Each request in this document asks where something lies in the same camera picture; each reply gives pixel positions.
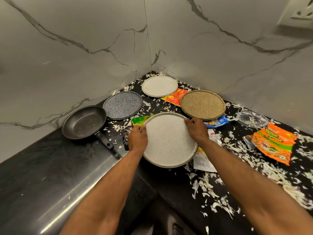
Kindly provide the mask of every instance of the forearm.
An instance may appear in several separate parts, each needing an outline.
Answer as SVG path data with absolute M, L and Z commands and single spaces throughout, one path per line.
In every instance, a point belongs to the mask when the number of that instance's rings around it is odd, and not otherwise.
M 260 234 L 293 234 L 299 224 L 312 224 L 311 216 L 279 185 L 209 139 L 200 146 Z
M 131 151 L 87 194 L 61 234 L 114 234 L 142 152 Z

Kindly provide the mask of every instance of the barcode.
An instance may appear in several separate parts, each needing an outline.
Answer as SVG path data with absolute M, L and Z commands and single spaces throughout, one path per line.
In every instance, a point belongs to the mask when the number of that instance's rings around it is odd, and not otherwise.
M 197 162 L 196 165 L 200 166 L 200 167 L 204 167 L 205 166 L 203 162 Z

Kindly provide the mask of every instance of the marble wall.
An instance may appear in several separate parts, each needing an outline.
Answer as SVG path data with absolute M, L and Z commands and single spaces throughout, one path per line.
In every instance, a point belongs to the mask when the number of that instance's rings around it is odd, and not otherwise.
M 145 0 L 152 69 L 313 134 L 313 32 L 289 0 Z
M 144 0 L 0 0 L 0 162 L 148 71 Z

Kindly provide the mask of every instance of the frying pan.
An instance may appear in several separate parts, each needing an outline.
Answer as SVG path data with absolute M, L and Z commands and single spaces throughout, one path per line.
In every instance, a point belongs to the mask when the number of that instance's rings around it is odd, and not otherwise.
M 82 139 L 94 134 L 108 149 L 113 149 L 113 145 L 100 132 L 105 120 L 104 109 L 99 106 L 85 106 L 74 111 L 65 120 L 62 134 L 69 139 Z

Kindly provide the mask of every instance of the electrical outlet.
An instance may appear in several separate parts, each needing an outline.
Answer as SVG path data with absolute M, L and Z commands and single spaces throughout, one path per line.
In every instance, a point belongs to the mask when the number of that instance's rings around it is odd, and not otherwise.
M 279 25 L 313 29 L 313 0 L 290 0 Z

